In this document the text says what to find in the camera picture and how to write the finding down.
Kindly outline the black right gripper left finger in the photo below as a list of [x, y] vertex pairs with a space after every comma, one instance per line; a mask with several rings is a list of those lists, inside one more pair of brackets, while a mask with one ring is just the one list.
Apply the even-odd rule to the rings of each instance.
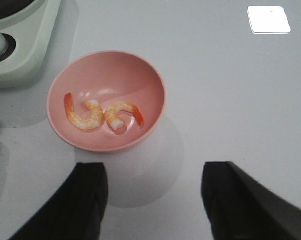
[[108, 202], [103, 163], [78, 163], [13, 240], [97, 240]]

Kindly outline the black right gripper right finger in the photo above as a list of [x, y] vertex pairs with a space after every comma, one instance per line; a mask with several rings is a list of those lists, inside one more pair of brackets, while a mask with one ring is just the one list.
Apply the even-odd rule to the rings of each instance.
[[201, 196], [215, 240], [301, 240], [301, 209], [231, 161], [205, 163]]

